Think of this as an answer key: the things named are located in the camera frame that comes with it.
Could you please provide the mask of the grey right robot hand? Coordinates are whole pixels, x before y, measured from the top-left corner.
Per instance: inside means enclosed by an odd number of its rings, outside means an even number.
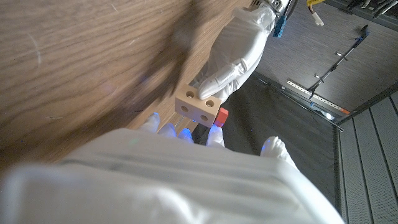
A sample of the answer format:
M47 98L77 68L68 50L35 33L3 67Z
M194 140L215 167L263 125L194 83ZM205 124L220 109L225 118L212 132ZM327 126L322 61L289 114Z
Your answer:
M205 145L154 113L50 165L23 164L1 184L2 223L342 223L281 139L258 156Z

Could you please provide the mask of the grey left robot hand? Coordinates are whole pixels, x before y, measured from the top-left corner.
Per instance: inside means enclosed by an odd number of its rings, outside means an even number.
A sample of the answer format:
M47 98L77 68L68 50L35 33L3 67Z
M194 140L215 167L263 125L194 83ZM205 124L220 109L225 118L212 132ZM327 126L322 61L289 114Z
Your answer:
M207 62L190 83L199 99L214 96L224 103L242 87L259 65L275 18L269 5L233 10L232 19L211 46Z

